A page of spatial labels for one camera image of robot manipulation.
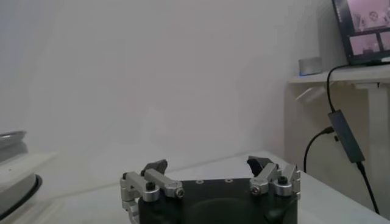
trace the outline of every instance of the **monitor screen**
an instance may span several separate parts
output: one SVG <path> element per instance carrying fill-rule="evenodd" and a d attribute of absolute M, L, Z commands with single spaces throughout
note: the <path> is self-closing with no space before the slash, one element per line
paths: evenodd
<path fill-rule="evenodd" d="M 390 0 L 333 0 L 350 64 L 390 57 Z"/>

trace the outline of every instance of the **small gray speaker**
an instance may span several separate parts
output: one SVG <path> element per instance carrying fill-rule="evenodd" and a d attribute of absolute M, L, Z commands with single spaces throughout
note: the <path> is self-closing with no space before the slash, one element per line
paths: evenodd
<path fill-rule="evenodd" d="M 320 57 L 299 60 L 299 75 L 314 75 L 322 73 L 322 59 Z"/>

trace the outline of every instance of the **white table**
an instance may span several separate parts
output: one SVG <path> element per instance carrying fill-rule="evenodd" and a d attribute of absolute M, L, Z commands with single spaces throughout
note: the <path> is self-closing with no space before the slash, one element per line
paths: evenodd
<path fill-rule="evenodd" d="M 253 152 L 190 169 L 169 172 L 167 176 L 176 180 L 251 177 L 249 166 L 246 164 L 249 155 L 268 157 L 282 167 L 286 165 L 282 159 L 268 152 Z M 301 192 L 299 223 L 390 223 L 305 173 L 302 173 Z M 48 223 L 129 223 L 127 213 L 121 207 L 119 185 L 73 195 L 62 200 L 64 202 L 62 209 Z"/>

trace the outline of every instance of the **power cord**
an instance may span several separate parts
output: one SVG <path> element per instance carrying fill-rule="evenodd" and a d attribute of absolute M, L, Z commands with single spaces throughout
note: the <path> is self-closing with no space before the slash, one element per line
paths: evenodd
<path fill-rule="evenodd" d="M 325 129 L 323 129 L 320 133 L 316 134 L 309 142 L 309 144 L 307 145 L 306 147 L 306 150 L 305 150 L 305 157 L 303 157 L 303 171 L 306 173 L 306 163 L 307 163 L 307 154 L 309 153 L 309 150 L 310 150 L 310 147 L 312 145 L 312 143 L 318 138 L 320 137 L 321 135 L 326 135 L 326 134 L 331 134 L 335 132 L 333 127 L 327 127 Z"/>
<path fill-rule="evenodd" d="M 366 64 L 366 66 L 370 66 L 370 65 L 386 65 L 388 63 L 382 63 L 382 64 L 378 64 L 378 63 L 370 63 L 370 64 Z M 345 68 L 345 67 L 349 67 L 350 65 L 342 65 L 342 66 L 337 66 L 337 67 L 334 67 L 332 70 L 330 70 L 330 72 L 328 73 L 328 77 L 327 77 L 327 96 L 328 96 L 328 102 L 329 102 L 329 106 L 330 106 L 330 109 L 331 109 L 331 112 L 332 113 L 335 113 L 336 110 L 332 104 L 332 99 L 330 97 L 330 76 L 332 74 L 333 71 L 337 70 L 337 69 L 340 69 L 340 68 Z M 375 200 L 375 197 L 374 197 L 374 193 L 372 192 L 372 189 L 371 189 L 371 185 L 370 185 L 370 182 L 367 178 L 367 175 L 366 175 L 366 170 L 364 168 L 364 165 L 363 163 L 361 163 L 361 161 L 358 161 L 356 162 L 356 165 L 358 166 L 358 169 L 361 173 L 361 175 L 363 176 L 363 179 L 364 179 L 364 182 L 367 186 L 367 190 L 368 190 L 368 193 L 370 195 L 370 198 L 371 198 L 371 201 L 372 201 L 372 204 L 374 206 L 374 209 L 375 209 L 375 212 L 380 215 L 379 213 L 379 209 L 378 209 L 378 205 L 377 205 L 377 202 Z"/>
<path fill-rule="evenodd" d="M 332 70 L 330 70 L 330 72 L 328 73 L 328 77 L 327 77 L 327 95 L 328 95 L 328 102 L 329 102 L 330 110 L 331 110 L 332 113 L 336 112 L 336 110 L 335 110 L 335 107 L 333 106 L 332 100 L 330 98 L 330 76 L 331 76 L 332 72 L 334 72 L 335 70 L 340 69 L 340 68 L 349 67 L 349 66 L 350 65 L 337 66 L 337 67 L 334 67 Z"/>
<path fill-rule="evenodd" d="M 366 170 L 365 170 L 365 168 L 363 166 L 363 163 L 357 162 L 356 165 L 358 166 L 358 169 L 360 170 L 360 173 L 363 176 L 364 182 L 366 183 L 367 190 L 368 190 L 368 193 L 370 194 L 370 198 L 371 198 L 372 204 L 374 206 L 375 212 L 378 215 L 380 215 L 379 214 L 378 205 L 377 205 L 377 201 L 375 201 L 374 193 L 372 193 L 370 182 L 368 182 L 368 178 L 367 178 L 367 175 L 366 175 Z"/>

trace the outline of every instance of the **silver metal bracket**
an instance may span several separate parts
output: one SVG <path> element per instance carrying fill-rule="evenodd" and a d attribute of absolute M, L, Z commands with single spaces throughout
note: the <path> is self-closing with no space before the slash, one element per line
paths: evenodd
<path fill-rule="evenodd" d="M 269 190 L 269 183 L 273 182 L 280 175 L 278 165 L 274 163 L 267 164 L 257 177 L 249 180 L 250 192 L 254 196 L 267 194 Z"/>
<path fill-rule="evenodd" d="M 295 193 L 300 198 L 300 171 L 296 166 L 287 165 L 282 175 L 273 181 L 273 188 L 275 195 L 288 197 Z"/>
<path fill-rule="evenodd" d="M 145 179 L 151 181 L 163 189 L 165 195 L 171 198 L 183 198 L 184 189 L 183 183 L 174 181 L 156 171 L 155 169 L 148 169 L 144 174 Z"/>
<path fill-rule="evenodd" d="M 135 172 L 126 173 L 119 182 L 122 208 L 129 213 L 132 224 L 139 224 L 138 203 L 135 200 L 142 197 L 144 201 L 157 201 L 160 197 L 160 188 Z"/>

